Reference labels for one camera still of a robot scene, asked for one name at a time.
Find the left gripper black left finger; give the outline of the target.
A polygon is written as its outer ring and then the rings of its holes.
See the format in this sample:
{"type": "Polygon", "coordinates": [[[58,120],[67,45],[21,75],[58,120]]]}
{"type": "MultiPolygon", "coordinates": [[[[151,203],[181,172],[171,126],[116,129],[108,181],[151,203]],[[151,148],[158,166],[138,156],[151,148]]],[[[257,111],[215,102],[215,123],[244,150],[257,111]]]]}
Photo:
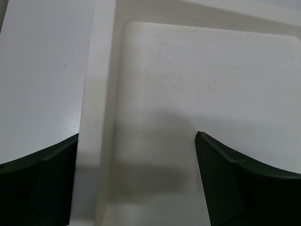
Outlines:
{"type": "Polygon", "coordinates": [[[2,226],[69,224],[78,138],[1,164],[2,226]]]}

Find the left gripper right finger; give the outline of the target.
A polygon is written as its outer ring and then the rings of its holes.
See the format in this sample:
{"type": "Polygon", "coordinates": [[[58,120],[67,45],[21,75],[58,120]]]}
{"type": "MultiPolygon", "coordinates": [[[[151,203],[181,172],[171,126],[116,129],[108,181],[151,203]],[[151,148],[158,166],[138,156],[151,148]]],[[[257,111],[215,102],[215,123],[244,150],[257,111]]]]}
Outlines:
{"type": "Polygon", "coordinates": [[[298,226],[301,176],[233,150],[204,132],[195,137],[213,226],[298,226]]]}

